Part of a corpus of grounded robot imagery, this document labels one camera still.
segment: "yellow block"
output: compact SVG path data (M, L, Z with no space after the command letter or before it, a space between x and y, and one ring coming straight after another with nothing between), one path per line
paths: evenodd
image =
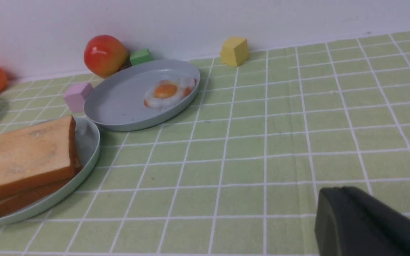
M236 68L248 58L249 48L246 38L230 36L222 45L222 63L234 66Z

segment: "gray plate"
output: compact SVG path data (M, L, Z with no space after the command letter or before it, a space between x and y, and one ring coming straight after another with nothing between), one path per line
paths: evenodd
M112 131L128 132L157 125L191 104L199 86L178 104L163 109L145 107L145 92L160 80L186 77L199 81L199 70L180 60L154 60L135 65L110 76L91 91L85 101L85 114L91 121Z

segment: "green block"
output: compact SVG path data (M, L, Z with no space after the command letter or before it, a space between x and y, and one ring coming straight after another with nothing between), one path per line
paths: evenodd
M148 48L132 52L130 56L130 61L132 65L137 65L141 63L146 63L152 61L151 53Z

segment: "fried egg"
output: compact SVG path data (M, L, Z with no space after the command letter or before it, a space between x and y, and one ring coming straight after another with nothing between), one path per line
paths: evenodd
M195 78L161 80L145 93L143 104L151 108L170 107L191 94L196 85Z

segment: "plate rim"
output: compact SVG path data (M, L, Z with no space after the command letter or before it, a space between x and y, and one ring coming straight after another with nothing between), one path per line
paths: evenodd
M190 97L195 97L195 96L197 96L198 91L199 91L200 70L199 70L195 65L193 65L192 63L189 63L189 62L187 62L187 61L185 61L185 60L162 59L162 60L152 60L152 61L147 62L147 63L138 64L138 65L132 66L132 67L130 67L130 68L124 69L124 70L122 70L122 71L119 71L119 72L113 74L112 76L109 76L108 78L104 79L98 86L100 86L101 84L106 83L106 82L112 82L113 79L117 79L119 76L124 76L125 73L129 72L130 70L134 70L134 68L143 69L144 66L147 66L147 65L156 65L157 63L161 63L161 64L163 64L163 63L166 63L166 64L168 64L168 63L181 63L182 65L189 65L191 68L193 68L195 71L197 71L197 72L196 72L196 73L197 73L197 77L194 77L194 78L197 80L197 85L195 86L195 88L193 89L193 91L191 92L191 94L189 94L187 97L184 97L184 98L183 98L182 100L180 100L177 104L173 105L171 109L167 110L167 111L164 112L163 114L174 111L174 109L175 109L176 107L178 107L179 105L182 105L182 103L186 102ZM161 70L161 69L162 69L162 68L156 68L156 69L152 69L152 70L148 70L148 71L145 70L145 71L143 71L143 72L135 73L135 75L143 74L143 73L150 72L150 71ZM150 123L150 121L156 120L156 119L158 118L158 116L159 116L159 115L156 115L156 116L153 116L153 117L151 117L151 118L147 118L147 119L145 119L145 120L138 121L138 122L134 122L134 123L103 123L103 122L94 120L94 118L91 118L91 117L88 115L89 110L87 111L88 107L86 107L86 105L89 104L89 100L88 100L88 99L90 99L90 97L87 97L87 98L85 99L85 104L84 104L84 106L83 106L83 110L84 110L85 115L86 115L93 123L96 123L97 125L102 126L102 127L104 127L104 128L108 128L108 127L121 127L121 126L132 126L132 125L133 125L133 126L136 126L136 125L139 124L139 123Z
M34 202L31 204L31 206L27 206L27 208L24 209L20 209L16 212L13 212L9 215L0 217L0 225L8 225L8 224L13 224L16 222L21 222L23 220L28 220L31 217L36 216L37 214L41 214L43 212L45 212L46 210L52 208L53 206L55 206L56 204L58 204L60 201L62 201L63 199L65 199L67 196L69 196L71 193L73 193L82 183L83 181L85 181L85 179L91 174L91 172L94 170L99 154L100 154L100 150L101 150L101 133L99 128L96 126L95 123L93 123L91 120L87 119L87 118L83 118L83 117L73 117L74 119L81 119L84 120L87 123L91 123L93 130L96 131L96 134L98 135L98 139L97 139L97 145L96 148L94 148L94 152L91 155L90 159L88 160L88 162L83 166L82 170L85 169L89 169L88 171L82 172L80 171L78 173L78 175L76 175L74 178L72 178L69 182L67 182L64 186L62 186L62 188L60 188L58 191L55 191L47 196L44 196L43 198L39 199L38 201ZM39 123L45 123L51 120L56 120L57 118L54 119L50 119L50 120L45 120ZM77 182L77 180L82 179L80 182L78 182L77 186L73 187L73 183ZM60 194L64 193L64 191L67 191L71 189L70 192L65 192L64 196L59 196ZM33 208L37 208L40 207L39 205L41 204L41 206L43 204L49 204L49 201L55 201L54 204L52 204L51 206L47 207L45 210L40 211L40 212L36 212L34 214L30 214L31 211L33 211Z

